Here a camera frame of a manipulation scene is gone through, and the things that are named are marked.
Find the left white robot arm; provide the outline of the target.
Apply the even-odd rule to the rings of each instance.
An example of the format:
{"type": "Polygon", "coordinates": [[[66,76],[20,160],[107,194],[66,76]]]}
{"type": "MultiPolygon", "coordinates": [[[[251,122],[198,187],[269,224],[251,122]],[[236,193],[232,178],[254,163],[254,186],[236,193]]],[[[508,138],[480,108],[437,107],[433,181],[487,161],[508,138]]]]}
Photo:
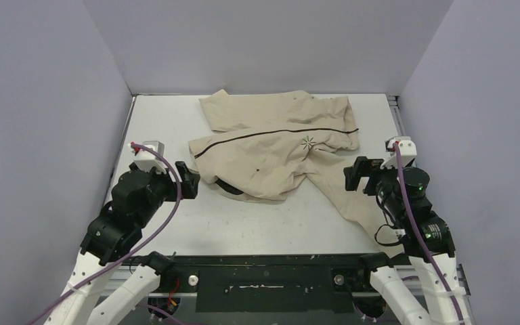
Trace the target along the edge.
{"type": "Polygon", "coordinates": [[[197,196],[200,175],[182,161],[175,167],[133,162],[118,178],[87,228],[63,293],[43,313],[46,324],[85,324],[115,269],[168,226],[181,200],[197,196]]]}

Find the beige zip jacket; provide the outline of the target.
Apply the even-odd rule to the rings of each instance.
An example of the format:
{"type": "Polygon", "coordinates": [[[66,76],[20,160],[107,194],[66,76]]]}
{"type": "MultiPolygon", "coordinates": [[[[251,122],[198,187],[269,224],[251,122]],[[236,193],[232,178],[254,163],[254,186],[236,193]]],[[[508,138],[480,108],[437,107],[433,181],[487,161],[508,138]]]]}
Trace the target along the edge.
{"type": "Polygon", "coordinates": [[[397,131],[384,95],[318,97],[306,91],[230,95],[200,100],[212,135],[189,142],[201,180],[244,202],[286,200],[305,179],[375,247],[402,253],[372,196],[345,189],[344,168],[359,156],[382,157],[397,131]]]}

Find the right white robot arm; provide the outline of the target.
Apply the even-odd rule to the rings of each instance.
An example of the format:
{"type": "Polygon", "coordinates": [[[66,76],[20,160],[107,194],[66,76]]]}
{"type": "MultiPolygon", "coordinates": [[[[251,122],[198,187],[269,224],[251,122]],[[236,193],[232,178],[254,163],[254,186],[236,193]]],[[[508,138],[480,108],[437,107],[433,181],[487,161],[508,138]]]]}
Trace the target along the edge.
{"type": "Polygon", "coordinates": [[[345,189],[355,191],[361,178],[367,178],[363,193],[374,197],[385,214],[387,226],[397,236],[394,244],[403,246],[426,304],[414,298],[384,253],[361,257],[357,283],[379,293],[401,324],[471,324],[452,235],[426,195],[428,173],[412,165],[384,169],[382,163],[357,157],[343,171],[345,189]]]}

